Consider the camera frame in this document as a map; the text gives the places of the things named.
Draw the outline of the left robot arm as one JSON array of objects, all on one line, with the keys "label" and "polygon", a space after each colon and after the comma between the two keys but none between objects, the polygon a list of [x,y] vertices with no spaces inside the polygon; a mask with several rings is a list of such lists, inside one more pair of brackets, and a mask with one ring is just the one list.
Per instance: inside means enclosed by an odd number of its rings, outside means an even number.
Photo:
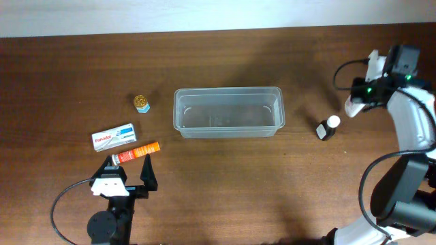
[{"label": "left robot arm", "polygon": [[151,157],[145,155],[140,173],[141,185],[127,186],[125,170],[107,157],[91,177],[91,191],[94,196],[108,200],[108,207],[92,215],[87,224],[87,233],[92,244],[129,244],[134,206],[138,199],[147,199],[150,192],[158,189]]}]

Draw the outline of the white Panadol box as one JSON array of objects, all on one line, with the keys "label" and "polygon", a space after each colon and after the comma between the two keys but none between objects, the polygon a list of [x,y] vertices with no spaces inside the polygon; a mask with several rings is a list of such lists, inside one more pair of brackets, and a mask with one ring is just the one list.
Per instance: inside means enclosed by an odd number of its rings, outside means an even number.
[{"label": "white Panadol box", "polygon": [[94,133],[91,139],[96,152],[137,141],[136,132],[131,123]]}]

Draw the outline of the white squeeze bottle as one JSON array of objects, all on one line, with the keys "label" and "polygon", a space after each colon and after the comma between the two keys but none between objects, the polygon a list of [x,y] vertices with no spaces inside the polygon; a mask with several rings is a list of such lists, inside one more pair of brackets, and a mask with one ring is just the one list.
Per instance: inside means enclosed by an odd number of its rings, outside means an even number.
[{"label": "white squeeze bottle", "polygon": [[344,105],[345,113],[348,117],[355,117],[363,108],[365,107],[364,103],[354,103],[352,101],[351,96],[347,98]]}]

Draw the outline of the dark bottle white cap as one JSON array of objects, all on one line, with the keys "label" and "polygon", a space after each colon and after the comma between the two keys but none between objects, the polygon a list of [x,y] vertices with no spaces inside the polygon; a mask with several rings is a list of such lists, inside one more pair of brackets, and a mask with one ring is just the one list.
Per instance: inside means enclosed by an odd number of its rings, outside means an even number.
[{"label": "dark bottle white cap", "polygon": [[341,119],[337,115],[332,115],[326,120],[323,120],[315,130],[318,138],[322,141],[329,140],[335,134],[340,123]]}]

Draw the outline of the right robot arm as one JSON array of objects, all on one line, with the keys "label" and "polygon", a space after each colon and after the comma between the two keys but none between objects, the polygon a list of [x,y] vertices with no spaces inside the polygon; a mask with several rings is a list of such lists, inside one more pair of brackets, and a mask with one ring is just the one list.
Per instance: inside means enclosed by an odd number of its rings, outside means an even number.
[{"label": "right robot arm", "polygon": [[334,228],[322,244],[396,244],[398,240],[435,233],[435,94],[431,83],[418,79],[420,49],[394,45],[386,56],[373,50],[361,59],[366,76],[354,78],[344,110],[385,108],[394,121],[399,151],[374,160],[358,187],[362,216]]}]

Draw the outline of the small jar gold lid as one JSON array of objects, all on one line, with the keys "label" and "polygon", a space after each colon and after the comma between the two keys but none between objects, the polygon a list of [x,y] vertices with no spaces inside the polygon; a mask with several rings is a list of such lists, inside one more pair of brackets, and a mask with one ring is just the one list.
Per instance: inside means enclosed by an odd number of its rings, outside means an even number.
[{"label": "small jar gold lid", "polygon": [[139,113],[147,113],[150,110],[150,105],[143,95],[134,97],[134,106]]}]

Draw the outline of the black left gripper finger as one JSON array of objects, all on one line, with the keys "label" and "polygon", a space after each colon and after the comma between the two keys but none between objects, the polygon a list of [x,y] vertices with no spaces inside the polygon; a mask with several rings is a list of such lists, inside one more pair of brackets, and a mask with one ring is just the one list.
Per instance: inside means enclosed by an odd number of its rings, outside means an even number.
[{"label": "black left gripper finger", "polygon": [[125,184],[127,180],[127,175],[125,170],[118,165],[109,164],[109,162],[103,163],[103,165],[91,176],[91,183],[89,186],[93,186],[97,179],[104,178],[120,178],[121,182]]},{"label": "black left gripper finger", "polygon": [[157,186],[157,179],[155,177],[153,167],[151,164],[151,156],[147,154],[144,158],[144,164],[140,174],[140,179],[143,181],[144,186]]}]

